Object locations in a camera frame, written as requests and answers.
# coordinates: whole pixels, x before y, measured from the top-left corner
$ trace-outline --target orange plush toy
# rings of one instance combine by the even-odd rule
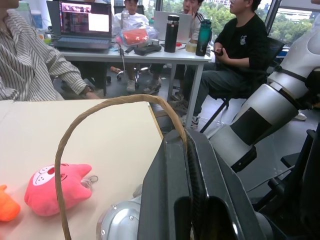
[[[0,221],[9,222],[20,212],[20,206],[5,193],[7,185],[0,186]]]

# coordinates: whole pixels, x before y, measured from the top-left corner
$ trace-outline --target keyboard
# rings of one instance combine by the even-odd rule
[[[58,42],[67,43],[84,43],[84,44],[109,44],[110,41],[103,39],[91,39],[91,38],[75,38],[75,37],[61,37]]]

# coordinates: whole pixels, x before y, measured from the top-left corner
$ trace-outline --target laptop screen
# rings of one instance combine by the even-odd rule
[[[59,1],[61,34],[111,37],[111,5]]]

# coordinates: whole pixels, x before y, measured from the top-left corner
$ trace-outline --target white table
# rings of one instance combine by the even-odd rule
[[[58,144],[71,122],[103,100],[0,101],[0,185],[21,206],[11,222],[0,222],[1,240],[62,240],[60,216],[40,217],[24,202],[31,176],[55,161]],[[100,215],[132,199],[157,154],[162,138],[146,102],[102,109],[72,133],[62,163],[90,164],[97,175],[92,196],[67,210],[72,239],[96,239]]]
[[[165,52],[162,48],[159,52],[154,52],[146,56],[140,56],[131,51],[129,54],[125,55],[125,63],[141,63],[141,64],[172,64],[170,84],[168,91],[168,100],[170,99],[174,82],[173,79],[176,73],[177,64],[184,65],[196,65],[196,72],[194,75],[191,96],[189,99],[189,107],[186,117],[185,127],[189,128],[191,126],[192,116],[195,110],[196,99],[198,95],[200,80],[204,64],[211,61],[208,56],[196,56],[195,53],[187,52],[185,49],[180,49],[176,47],[174,53]],[[62,51],[61,52],[68,61],[88,61],[88,62],[122,62],[122,59],[118,52],[116,51],[105,51],[105,52],[80,52],[80,51]]]

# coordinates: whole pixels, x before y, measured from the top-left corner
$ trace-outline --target table leg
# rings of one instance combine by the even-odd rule
[[[202,70],[204,69],[204,64],[200,63],[196,67],[194,79],[193,79],[193,85],[192,85],[192,91],[190,95],[190,100],[189,100],[189,107],[188,107],[188,112],[186,114],[186,121],[185,121],[185,128],[189,129],[191,127],[191,121],[192,117],[194,115],[195,111],[195,105],[196,105],[196,100],[198,96],[198,91],[199,91],[199,86],[200,86],[200,81],[201,81],[201,75],[202,75]]]
[[[168,91],[167,101],[170,101],[170,98],[172,96],[172,91],[174,89],[174,79],[175,79],[175,74],[176,74],[176,68],[177,68],[177,64],[173,63],[172,67],[171,67],[171,75],[170,75],[169,91]]]

